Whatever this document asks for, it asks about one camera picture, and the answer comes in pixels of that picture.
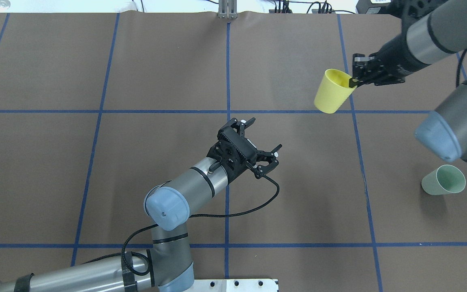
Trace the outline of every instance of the plastic cup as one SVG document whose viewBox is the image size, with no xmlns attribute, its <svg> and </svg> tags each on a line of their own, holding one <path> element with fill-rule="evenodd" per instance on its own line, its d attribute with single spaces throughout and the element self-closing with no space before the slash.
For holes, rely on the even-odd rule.
<svg viewBox="0 0 467 292">
<path fill-rule="evenodd" d="M 349 87 L 351 76 L 336 69 L 327 69 L 315 96 L 315 107 L 327 114 L 337 111 L 356 87 Z"/>
<path fill-rule="evenodd" d="M 466 187 L 466 178 L 459 168 L 446 164 L 424 177 L 421 186 L 430 195 L 456 194 Z"/>
</svg>

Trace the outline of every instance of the white label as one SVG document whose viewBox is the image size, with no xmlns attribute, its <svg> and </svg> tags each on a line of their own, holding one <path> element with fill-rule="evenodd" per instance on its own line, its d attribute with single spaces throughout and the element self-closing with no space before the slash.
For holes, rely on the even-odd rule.
<svg viewBox="0 0 467 292">
<path fill-rule="evenodd" d="M 374 7 L 367 9 L 367 14 L 378 14 L 381 7 Z"/>
</svg>

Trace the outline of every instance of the white bracket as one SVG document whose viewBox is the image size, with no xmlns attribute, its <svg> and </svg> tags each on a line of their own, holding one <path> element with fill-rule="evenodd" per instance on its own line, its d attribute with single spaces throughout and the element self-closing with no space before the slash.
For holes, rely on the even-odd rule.
<svg viewBox="0 0 467 292">
<path fill-rule="evenodd" d="M 237 0 L 219 0 L 219 18 L 236 19 L 237 18 Z"/>
<path fill-rule="evenodd" d="M 185 292 L 278 292 L 277 279 L 196 280 Z"/>
</svg>

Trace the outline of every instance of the light blue cap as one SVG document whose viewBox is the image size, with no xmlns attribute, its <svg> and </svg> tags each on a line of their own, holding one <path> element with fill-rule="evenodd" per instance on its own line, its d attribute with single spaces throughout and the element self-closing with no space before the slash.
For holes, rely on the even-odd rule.
<svg viewBox="0 0 467 292">
<path fill-rule="evenodd" d="M 194 284 L 194 262 L 181 273 L 176 279 L 169 283 L 158 286 L 160 292 L 183 292 Z"/>
<path fill-rule="evenodd" d="M 145 201 L 149 216 L 166 231 L 187 222 L 191 208 L 187 199 L 172 187 L 160 187 Z"/>
<path fill-rule="evenodd" d="M 436 111 L 430 112 L 414 135 L 421 144 L 446 162 L 455 161 L 462 156 L 462 148 L 454 131 Z"/>
</svg>

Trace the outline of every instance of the yellow cup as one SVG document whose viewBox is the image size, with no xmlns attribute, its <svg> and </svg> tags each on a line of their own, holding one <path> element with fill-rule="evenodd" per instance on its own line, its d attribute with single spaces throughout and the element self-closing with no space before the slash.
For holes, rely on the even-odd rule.
<svg viewBox="0 0 467 292">
<path fill-rule="evenodd" d="M 337 111 L 356 87 L 349 87 L 351 76 L 336 69 L 327 69 L 315 96 L 315 107 L 327 114 Z"/>
</svg>

